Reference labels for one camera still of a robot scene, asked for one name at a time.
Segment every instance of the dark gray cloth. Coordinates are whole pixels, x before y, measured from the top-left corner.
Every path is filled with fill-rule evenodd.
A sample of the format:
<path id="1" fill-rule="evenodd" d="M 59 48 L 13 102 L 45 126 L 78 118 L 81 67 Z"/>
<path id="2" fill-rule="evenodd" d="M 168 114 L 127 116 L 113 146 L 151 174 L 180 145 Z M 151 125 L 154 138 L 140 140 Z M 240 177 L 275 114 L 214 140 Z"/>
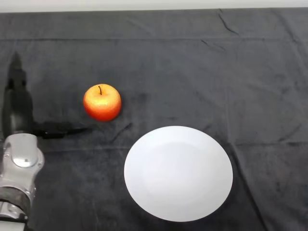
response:
<path id="1" fill-rule="evenodd" d="M 38 122 L 93 132 L 39 140 L 36 231 L 308 230 L 308 9 L 0 15 L 0 86 L 20 53 Z M 107 83 L 120 116 L 82 99 Z M 126 155 L 159 127 L 204 131 L 228 153 L 231 193 L 206 218 L 155 218 L 130 197 Z"/>

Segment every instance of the plate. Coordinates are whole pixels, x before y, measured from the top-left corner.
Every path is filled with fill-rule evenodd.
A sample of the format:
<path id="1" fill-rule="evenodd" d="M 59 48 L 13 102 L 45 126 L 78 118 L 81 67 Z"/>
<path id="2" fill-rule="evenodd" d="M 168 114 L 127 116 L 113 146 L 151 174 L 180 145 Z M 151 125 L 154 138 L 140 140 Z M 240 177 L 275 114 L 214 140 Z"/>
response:
<path id="1" fill-rule="evenodd" d="M 124 166 L 127 189 L 148 213 L 170 221 L 213 213 L 229 195 L 233 173 L 228 155 L 210 136 L 171 126 L 142 136 Z"/>

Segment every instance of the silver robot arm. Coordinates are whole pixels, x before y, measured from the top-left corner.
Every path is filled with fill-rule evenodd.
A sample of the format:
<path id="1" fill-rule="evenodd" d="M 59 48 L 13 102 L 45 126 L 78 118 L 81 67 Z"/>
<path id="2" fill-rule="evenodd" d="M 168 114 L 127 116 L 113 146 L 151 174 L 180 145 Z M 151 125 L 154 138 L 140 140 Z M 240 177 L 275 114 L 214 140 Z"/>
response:
<path id="1" fill-rule="evenodd" d="M 43 165 L 35 135 L 6 138 L 0 168 L 0 231 L 24 230 L 35 198 L 35 177 Z"/>

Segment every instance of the black tablecloth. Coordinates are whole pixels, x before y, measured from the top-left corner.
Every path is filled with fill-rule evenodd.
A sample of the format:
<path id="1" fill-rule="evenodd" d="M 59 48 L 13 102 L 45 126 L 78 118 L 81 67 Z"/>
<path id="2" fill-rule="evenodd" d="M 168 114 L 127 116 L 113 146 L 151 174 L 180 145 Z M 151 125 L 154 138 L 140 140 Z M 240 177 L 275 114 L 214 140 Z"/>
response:
<path id="1" fill-rule="evenodd" d="M 308 9 L 1 14 L 0 86 L 15 51 L 38 122 L 93 128 L 39 140 L 35 231 L 308 230 Z M 112 122 L 84 111 L 98 83 L 121 93 Z M 172 125 L 232 163 L 228 199 L 197 221 L 155 218 L 125 186 L 133 143 Z"/>

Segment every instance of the white wall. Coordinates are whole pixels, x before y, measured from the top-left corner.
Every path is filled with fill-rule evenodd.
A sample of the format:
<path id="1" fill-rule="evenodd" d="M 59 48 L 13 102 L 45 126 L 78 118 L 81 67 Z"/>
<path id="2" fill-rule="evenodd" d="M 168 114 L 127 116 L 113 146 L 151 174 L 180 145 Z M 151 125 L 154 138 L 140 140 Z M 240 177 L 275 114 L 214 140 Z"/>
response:
<path id="1" fill-rule="evenodd" d="M 0 12 L 308 7 L 308 0 L 0 0 Z"/>

